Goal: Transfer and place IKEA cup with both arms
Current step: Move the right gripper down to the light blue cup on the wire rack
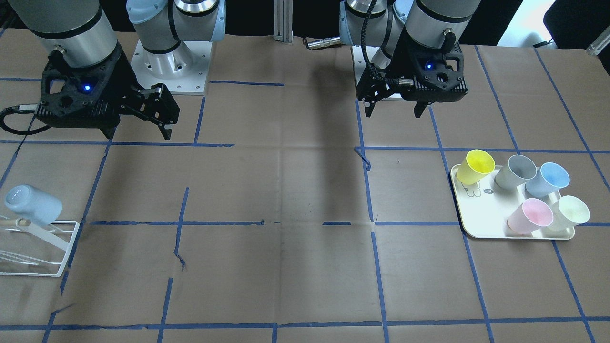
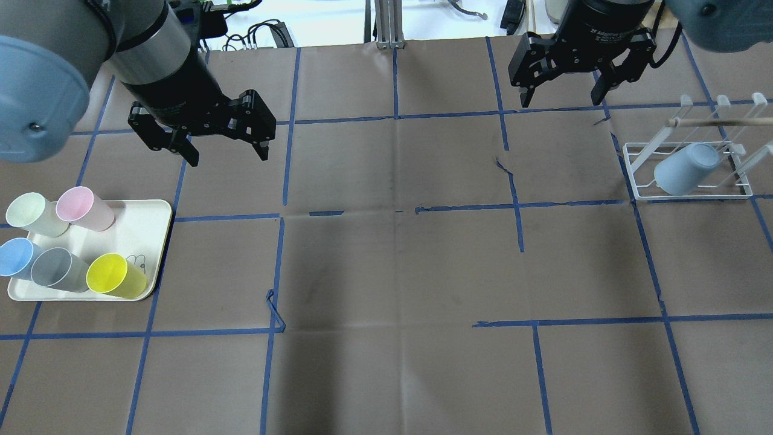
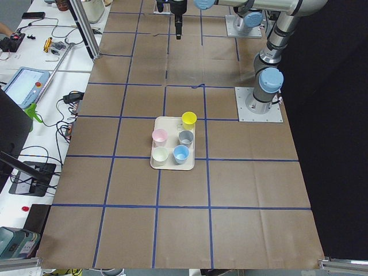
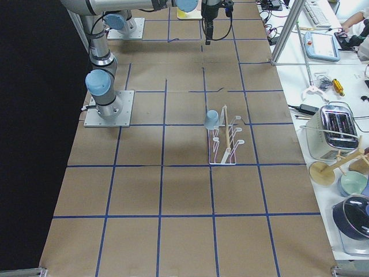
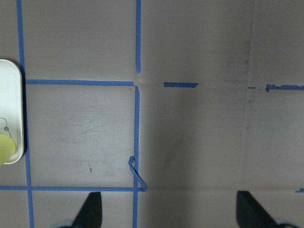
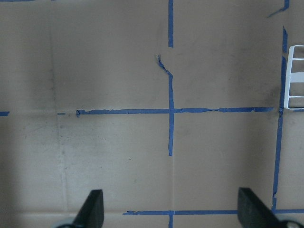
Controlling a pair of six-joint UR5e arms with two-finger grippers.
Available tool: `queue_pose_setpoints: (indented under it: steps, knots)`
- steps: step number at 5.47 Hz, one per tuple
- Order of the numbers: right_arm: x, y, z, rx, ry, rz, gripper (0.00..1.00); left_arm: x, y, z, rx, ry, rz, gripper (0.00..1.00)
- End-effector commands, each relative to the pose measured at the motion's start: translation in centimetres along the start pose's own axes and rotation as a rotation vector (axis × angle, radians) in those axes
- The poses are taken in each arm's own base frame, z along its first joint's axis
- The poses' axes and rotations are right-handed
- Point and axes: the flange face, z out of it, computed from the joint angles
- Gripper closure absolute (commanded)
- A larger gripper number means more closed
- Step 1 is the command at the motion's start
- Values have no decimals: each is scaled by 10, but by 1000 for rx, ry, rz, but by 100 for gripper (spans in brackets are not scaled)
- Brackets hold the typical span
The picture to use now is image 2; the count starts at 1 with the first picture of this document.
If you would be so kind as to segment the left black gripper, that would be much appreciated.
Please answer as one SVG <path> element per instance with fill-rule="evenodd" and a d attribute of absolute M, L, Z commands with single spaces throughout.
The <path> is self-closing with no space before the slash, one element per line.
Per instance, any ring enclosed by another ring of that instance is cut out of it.
<path fill-rule="evenodd" d="M 167 150 L 188 165 L 198 166 L 199 152 L 187 133 L 221 135 L 245 141 L 262 161 L 269 159 L 269 143 L 276 136 L 275 116 L 255 90 L 245 90 L 234 99 L 227 97 L 204 61 L 186 60 L 159 82 L 130 83 L 127 88 L 135 97 L 128 126 L 148 149 Z M 164 126 L 173 129 L 165 131 Z"/>

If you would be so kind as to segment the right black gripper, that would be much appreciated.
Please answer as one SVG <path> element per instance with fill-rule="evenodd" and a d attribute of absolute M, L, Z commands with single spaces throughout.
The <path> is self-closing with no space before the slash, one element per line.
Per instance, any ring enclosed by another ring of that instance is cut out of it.
<path fill-rule="evenodd" d="M 566 73 L 599 69 L 591 90 L 595 106 L 622 82 L 637 82 L 656 48 L 652 31 L 641 25 L 653 3 L 569 1 L 557 33 L 524 33 L 508 65 L 508 79 L 519 90 L 520 105 L 529 108 L 539 85 Z M 615 65 L 625 52 L 626 60 Z"/>

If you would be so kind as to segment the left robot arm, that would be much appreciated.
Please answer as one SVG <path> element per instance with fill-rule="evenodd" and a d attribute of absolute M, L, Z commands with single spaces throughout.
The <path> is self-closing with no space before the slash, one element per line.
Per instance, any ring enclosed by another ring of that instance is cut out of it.
<path fill-rule="evenodd" d="M 267 160 L 277 121 L 257 91 L 227 97 L 198 53 L 225 16 L 256 1 L 3 1 L 1 157 L 35 163 L 65 146 L 103 66 L 135 98 L 127 123 L 147 148 L 196 166 L 191 136 L 245 141 Z"/>

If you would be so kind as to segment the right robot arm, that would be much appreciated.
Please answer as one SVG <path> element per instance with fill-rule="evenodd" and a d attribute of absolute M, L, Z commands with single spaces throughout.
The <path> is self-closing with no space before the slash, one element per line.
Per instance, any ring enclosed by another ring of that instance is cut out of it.
<path fill-rule="evenodd" d="M 528 107 L 539 85 L 562 74 L 599 72 L 591 90 L 599 105 L 610 90 L 637 82 L 648 67 L 660 67 L 673 45 L 687 33 L 699 47 L 715 53 L 745 51 L 771 42 L 770 1 L 663 1 L 678 20 L 671 46 L 655 59 L 659 25 L 644 24 L 652 1 L 569 1 L 557 32 L 534 32 L 520 39 L 508 66 L 510 83 Z"/>

